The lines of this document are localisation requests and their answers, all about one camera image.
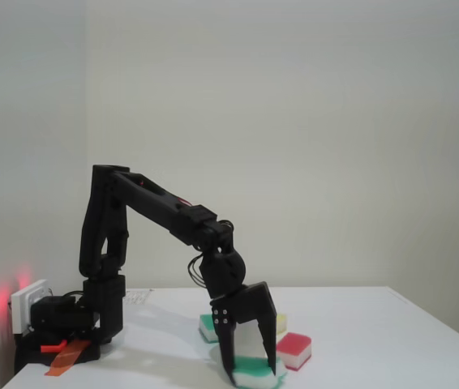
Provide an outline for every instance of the orange tape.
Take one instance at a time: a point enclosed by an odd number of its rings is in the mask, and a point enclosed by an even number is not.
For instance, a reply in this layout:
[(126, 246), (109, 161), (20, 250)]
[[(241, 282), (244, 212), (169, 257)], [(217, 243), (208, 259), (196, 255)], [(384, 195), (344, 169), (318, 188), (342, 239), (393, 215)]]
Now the orange tape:
[(68, 371), (80, 354), (91, 344), (91, 340), (75, 339), (70, 342), (54, 359), (45, 375), (58, 377)]

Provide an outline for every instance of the green sponge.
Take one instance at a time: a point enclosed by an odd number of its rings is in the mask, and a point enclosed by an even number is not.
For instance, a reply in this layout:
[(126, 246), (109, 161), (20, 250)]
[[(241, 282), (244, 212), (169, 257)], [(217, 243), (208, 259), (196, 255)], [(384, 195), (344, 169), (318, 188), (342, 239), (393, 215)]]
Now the green sponge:
[(199, 318), (199, 331), (208, 343), (216, 343), (219, 341), (213, 326), (213, 318), (210, 314), (202, 314)]
[(277, 375), (274, 375), (266, 358), (235, 357), (233, 377), (241, 389), (277, 388), (286, 374), (287, 369), (280, 358), (277, 358)]

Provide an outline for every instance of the white wall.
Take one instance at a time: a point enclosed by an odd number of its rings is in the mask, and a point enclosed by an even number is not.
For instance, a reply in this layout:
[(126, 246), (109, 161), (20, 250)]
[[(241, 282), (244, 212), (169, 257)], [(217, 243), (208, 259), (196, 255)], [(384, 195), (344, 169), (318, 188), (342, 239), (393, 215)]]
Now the white wall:
[[(95, 163), (230, 218), (249, 282), (388, 284), (459, 331), (459, 0), (89, 1)], [(129, 222), (128, 285), (191, 285)]]
[(12, 374), (7, 298), (79, 286), (85, 207), (85, 3), (0, 2), (0, 384)]

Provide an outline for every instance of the red light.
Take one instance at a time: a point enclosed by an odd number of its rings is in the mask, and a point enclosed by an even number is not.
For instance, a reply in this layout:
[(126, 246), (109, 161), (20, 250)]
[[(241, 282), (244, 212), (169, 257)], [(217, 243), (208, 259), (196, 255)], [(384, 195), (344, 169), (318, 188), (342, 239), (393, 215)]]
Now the red light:
[(17, 282), (19, 290), (26, 288), (32, 283), (32, 271), (28, 265), (24, 265), (17, 273)]
[(0, 334), (8, 328), (8, 301), (11, 288), (9, 284), (0, 284)]

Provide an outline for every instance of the red sponge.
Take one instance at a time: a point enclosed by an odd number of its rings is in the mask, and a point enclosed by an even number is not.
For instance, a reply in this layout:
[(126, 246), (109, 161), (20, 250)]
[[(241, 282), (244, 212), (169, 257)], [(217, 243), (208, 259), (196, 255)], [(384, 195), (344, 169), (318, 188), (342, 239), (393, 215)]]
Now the red sponge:
[(288, 332), (277, 344), (277, 356), (285, 367), (299, 370), (311, 357), (311, 338)]

